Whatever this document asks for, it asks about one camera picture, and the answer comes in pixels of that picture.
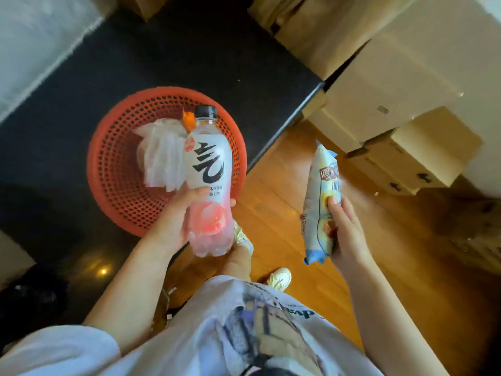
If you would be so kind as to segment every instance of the blue and white package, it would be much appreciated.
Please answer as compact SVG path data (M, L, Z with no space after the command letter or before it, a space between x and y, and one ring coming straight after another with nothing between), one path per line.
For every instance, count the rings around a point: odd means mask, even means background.
M303 205L301 234L305 240L305 263L321 264L332 253L336 241L336 225L327 207L327 198L341 200L341 179L337 156L317 142L317 150L310 166L308 187Z

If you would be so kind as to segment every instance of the shoe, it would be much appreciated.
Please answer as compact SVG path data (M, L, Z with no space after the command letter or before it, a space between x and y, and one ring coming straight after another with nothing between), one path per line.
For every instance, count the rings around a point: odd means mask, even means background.
M247 238L246 234L243 233L242 227L238 225L235 219L233 220L233 227L235 228L233 245L245 246L249 250L250 254L252 254L252 252L254 252L254 246L252 245L251 241Z
M270 275L270 278L268 278L266 284L278 290L279 292L282 292L287 289L287 286L291 284L291 281L291 271L287 268L279 268Z

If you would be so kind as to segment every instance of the perforated basket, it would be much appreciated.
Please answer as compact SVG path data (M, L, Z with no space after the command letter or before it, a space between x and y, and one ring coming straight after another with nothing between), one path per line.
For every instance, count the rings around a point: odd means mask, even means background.
M217 124L233 154L231 196L239 197L247 172L247 153L238 126L229 113L197 91L180 87L147 89L113 107L97 126L89 146L89 186L99 207L117 226L142 237L174 196L165 188L144 185L136 159L142 138L133 130L160 118L180 120L183 108L194 112L199 104L217 107Z

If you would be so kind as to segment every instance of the forearm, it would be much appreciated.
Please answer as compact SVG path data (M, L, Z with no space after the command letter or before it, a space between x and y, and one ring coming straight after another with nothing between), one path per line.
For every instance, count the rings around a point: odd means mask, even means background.
M448 375L374 262L344 276L364 349L386 376Z
M172 250L148 235L134 248L84 321L126 354L147 340Z

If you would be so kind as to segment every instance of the black tabletop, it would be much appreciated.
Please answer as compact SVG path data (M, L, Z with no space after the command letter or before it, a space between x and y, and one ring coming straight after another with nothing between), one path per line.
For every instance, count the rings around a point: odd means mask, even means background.
M83 320L138 241L93 199L91 136L111 107L157 86L219 102L251 169L322 82L229 0L171 0L148 23L120 8L87 36L0 125L0 230L69 281L60 323Z

